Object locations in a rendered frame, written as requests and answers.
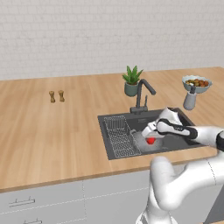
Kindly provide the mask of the white drawer front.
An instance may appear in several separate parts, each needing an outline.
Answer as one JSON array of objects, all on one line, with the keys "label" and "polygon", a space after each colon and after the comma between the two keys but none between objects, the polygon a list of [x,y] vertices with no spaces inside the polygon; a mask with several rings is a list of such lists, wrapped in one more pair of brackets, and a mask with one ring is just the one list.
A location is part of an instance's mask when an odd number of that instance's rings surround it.
[{"label": "white drawer front", "polygon": [[[0,193],[0,214],[29,208],[58,205],[59,203],[67,201],[81,200],[82,195],[81,181],[41,186],[15,192],[2,192]],[[9,207],[9,203],[15,200],[28,200],[29,198],[35,199],[36,202],[24,206]]]},{"label": "white drawer front", "polygon": [[23,224],[39,219],[43,224],[73,224],[85,218],[84,201],[29,208],[0,214],[0,224]]}]

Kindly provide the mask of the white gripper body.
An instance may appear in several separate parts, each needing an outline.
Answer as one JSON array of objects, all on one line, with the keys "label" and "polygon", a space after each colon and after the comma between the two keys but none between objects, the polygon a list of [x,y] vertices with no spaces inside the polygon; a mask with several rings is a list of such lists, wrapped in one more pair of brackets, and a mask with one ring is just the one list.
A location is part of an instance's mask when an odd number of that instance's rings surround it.
[{"label": "white gripper body", "polygon": [[142,136],[144,138],[148,137],[159,137],[157,132],[157,127],[155,122],[149,122],[147,126],[142,131]]}]

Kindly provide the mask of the grey soap dispenser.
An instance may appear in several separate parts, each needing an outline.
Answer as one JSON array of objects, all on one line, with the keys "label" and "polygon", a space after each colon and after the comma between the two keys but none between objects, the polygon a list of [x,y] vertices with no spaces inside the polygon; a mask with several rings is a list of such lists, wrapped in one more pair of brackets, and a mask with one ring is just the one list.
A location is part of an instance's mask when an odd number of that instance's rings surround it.
[{"label": "grey soap dispenser", "polygon": [[196,103],[196,87],[195,86],[191,86],[190,91],[187,93],[184,103],[183,103],[183,107],[186,110],[193,110],[195,107],[195,103]]}]

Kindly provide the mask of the green potted plant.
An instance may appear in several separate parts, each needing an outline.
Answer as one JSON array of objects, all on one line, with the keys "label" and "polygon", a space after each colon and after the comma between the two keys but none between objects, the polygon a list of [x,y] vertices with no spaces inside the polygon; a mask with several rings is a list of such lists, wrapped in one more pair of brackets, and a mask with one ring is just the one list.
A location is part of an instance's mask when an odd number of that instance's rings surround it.
[{"label": "green potted plant", "polygon": [[122,75],[122,78],[125,80],[124,93],[127,96],[133,97],[137,94],[137,86],[142,72],[137,70],[137,66],[134,66],[133,69],[127,66],[127,73]]}]

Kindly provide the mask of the white cupboard door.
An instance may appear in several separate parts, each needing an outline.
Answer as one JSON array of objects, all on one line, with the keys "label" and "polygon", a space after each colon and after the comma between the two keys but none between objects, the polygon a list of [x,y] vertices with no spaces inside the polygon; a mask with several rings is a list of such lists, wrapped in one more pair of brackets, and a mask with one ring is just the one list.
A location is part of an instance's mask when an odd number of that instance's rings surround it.
[{"label": "white cupboard door", "polygon": [[146,170],[84,180],[87,224],[136,224],[147,204],[149,176]]}]

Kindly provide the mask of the dark grey sink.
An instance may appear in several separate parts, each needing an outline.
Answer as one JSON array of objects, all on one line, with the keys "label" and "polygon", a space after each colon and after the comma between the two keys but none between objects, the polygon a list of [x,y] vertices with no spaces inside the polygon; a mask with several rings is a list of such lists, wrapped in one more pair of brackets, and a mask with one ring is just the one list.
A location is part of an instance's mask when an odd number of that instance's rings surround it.
[{"label": "dark grey sink", "polygon": [[[104,124],[105,117],[124,116],[130,127],[130,130],[136,130],[136,131],[142,132],[149,122],[153,122],[158,118],[161,112],[162,112],[162,109],[142,112],[140,115],[135,115],[131,113],[114,114],[114,115],[99,115],[98,121],[101,127],[101,135],[103,137],[108,159],[112,160],[112,159],[118,159],[118,158],[115,157],[115,154],[109,143],[109,137],[106,132],[106,127]],[[167,135],[167,136],[164,136],[164,145],[161,150],[156,150],[150,153],[141,152],[140,156],[147,155],[147,154],[160,153],[160,152],[167,152],[167,151],[191,149],[191,148],[197,148],[197,147],[202,147],[202,144],[195,143],[189,139],[184,139],[182,136]]]}]

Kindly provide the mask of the dark grey sink faucet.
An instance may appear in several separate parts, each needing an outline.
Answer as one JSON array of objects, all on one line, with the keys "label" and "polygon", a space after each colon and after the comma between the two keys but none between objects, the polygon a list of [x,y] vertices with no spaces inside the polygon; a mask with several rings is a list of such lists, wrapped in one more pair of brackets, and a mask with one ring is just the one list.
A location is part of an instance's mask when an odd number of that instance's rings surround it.
[{"label": "dark grey sink faucet", "polygon": [[145,86],[152,95],[155,95],[157,93],[156,90],[148,83],[146,79],[141,79],[137,86],[136,106],[131,107],[129,109],[131,114],[137,115],[137,114],[141,114],[142,112],[148,111],[147,101],[144,102],[143,106],[140,105],[141,95],[142,95],[142,86]]}]

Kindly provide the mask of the grey bowl of food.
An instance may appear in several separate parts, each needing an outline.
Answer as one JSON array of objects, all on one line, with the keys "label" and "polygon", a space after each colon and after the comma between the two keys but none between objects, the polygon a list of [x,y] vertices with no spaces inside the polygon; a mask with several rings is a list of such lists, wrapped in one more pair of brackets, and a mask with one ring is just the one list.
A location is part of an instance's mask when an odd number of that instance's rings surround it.
[{"label": "grey bowl of food", "polygon": [[209,79],[197,75],[186,75],[182,78],[182,82],[187,91],[190,91],[191,87],[195,86],[196,94],[202,94],[212,86]]}]

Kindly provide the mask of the grey colander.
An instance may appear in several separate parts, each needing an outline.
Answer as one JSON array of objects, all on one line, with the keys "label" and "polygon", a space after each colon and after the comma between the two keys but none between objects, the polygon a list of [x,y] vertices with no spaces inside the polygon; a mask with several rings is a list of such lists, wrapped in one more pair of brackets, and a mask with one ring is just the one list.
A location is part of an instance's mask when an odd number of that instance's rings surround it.
[{"label": "grey colander", "polygon": [[133,129],[130,132],[133,137],[134,145],[142,152],[142,153],[150,153],[153,151],[158,151],[163,148],[164,145],[164,136],[159,135],[159,137],[155,137],[156,141],[154,144],[147,144],[146,139],[142,136],[141,131],[136,131]]}]

